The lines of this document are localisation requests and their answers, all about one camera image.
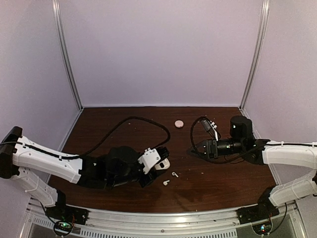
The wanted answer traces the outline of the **white earbud case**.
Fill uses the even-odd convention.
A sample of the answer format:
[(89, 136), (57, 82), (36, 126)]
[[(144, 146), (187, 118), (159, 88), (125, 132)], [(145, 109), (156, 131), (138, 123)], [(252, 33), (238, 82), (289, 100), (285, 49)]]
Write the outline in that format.
[(155, 166), (154, 169), (156, 171), (160, 171), (160, 170), (167, 170), (170, 167), (170, 161), (168, 158), (165, 158), (164, 160), (158, 162)]

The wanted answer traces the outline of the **pink earbud case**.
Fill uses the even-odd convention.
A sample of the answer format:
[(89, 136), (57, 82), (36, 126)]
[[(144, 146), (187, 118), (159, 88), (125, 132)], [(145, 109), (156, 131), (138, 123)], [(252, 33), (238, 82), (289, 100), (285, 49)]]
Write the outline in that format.
[(182, 120), (176, 120), (174, 122), (174, 125), (175, 125), (176, 128), (183, 128), (184, 122)]

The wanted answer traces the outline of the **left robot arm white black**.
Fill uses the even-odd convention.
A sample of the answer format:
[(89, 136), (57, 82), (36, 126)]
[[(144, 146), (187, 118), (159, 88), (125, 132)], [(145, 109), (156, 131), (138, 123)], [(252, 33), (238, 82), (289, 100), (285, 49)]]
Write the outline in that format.
[(0, 143), (0, 176), (15, 181), (44, 207), (51, 207), (60, 220), (67, 220), (71, 209), (65, 205), (64, 193), (47, 185), (33, 169), (93, 189), (135, 181), (145, 187), (169, 168), (167, 156), (163, 147), (138, 153), (127, 146), (112, 148), (99, 157), (66, 154), (34, 143), (15, 126)]

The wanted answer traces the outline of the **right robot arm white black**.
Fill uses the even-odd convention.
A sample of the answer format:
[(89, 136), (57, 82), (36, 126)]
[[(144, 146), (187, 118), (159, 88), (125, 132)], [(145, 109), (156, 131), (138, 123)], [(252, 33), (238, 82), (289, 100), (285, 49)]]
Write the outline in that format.
[(205, 116), (190, 127), (188, 153), (212, 164), (242, 159), (254, 165), (283, 164), (310, 168), (311, 172), (291, 182), (267, 188), (254, 207), (254, 215), (264, 219), (273, 209), (289, 201), (317, 194), (317, 144), (286, 143), (256, 139), (253, 124), (245, 116), (230, 119), (230, 137), (222, 138), (215, 122)]

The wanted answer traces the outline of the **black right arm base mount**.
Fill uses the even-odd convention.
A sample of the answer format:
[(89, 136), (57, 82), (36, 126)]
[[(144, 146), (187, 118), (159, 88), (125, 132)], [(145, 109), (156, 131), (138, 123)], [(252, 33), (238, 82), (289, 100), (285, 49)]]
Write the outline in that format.
[(239, 223), (255, 223), (262, 220), (268, 220), (271, 217), (279, 215), (279, 210), (275, 207), (267, 208), (264, 205), (255, 205), (251, 207), (242, 207), (237, 211)]

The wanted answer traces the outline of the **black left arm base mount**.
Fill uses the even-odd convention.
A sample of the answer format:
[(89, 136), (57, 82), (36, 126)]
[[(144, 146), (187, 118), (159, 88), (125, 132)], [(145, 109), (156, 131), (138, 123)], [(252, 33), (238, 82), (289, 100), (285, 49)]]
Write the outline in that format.
[(54, 218), (56, 220), (67, 221), (69, 223), (78, 225), (85, 225), (89, 212), (83, 208), (65, 205), (63, 207), (46, 207), (46, 214), (50, 218)]

